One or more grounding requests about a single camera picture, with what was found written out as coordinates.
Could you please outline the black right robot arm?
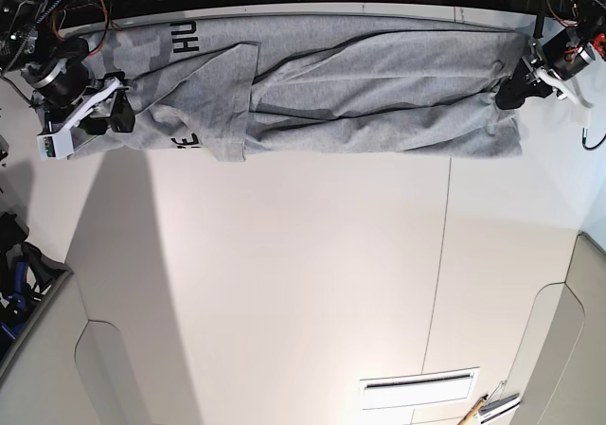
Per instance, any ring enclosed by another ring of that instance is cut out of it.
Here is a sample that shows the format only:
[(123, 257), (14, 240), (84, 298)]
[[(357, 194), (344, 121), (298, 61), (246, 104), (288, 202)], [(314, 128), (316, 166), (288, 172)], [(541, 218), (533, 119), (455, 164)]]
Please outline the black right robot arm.
[(26, 105), (41, 113), (43, 134), (79, 128), (89, 135), (107, 131), (130, 133), (135, 115), (127, 99), (131, 84), (122, 72), (95, 77), (85, 62), (101, 52), (114, 23), (104, 0), (100, 38), (94, 44), (79, 36), (63, 36), (61, 23), (89, 0), (1, 0), (1, 80), (14, 82), (17, 71), (31, 88)]

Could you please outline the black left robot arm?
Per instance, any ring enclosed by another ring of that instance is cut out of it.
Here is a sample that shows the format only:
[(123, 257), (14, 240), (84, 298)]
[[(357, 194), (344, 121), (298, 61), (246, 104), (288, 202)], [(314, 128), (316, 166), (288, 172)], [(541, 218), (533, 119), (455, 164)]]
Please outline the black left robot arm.
[(529, 97), (553, 93), (579, 103), (567, 82), (605, 58), (605, 0), (569, 0), (569, 5), (571, 17), (564, 19), (550, 0), (538, 0), (529, 51), (496, 94), (500, 109), (518, 109)]

